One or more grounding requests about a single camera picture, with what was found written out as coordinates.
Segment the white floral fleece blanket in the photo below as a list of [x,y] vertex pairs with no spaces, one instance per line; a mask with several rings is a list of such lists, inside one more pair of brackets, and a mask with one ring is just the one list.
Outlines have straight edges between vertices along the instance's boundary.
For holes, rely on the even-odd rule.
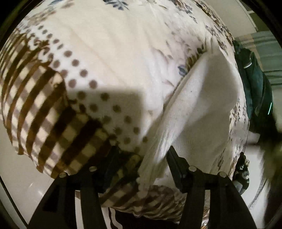
[[178,222],[165,153],[232,175],[249,119],[233,36],[205,1],[43,1],[1,48],[1,120],[17,154],[56,178],[118,171],[103,207]]

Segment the dark green garment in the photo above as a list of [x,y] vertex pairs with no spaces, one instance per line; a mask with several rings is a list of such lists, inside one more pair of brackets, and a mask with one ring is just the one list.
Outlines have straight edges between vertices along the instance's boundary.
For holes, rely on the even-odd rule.
[[271,84],[261,70],[255,53],[233,41],[235,60],[243,83],[250,130],[266,133],[275,126]]

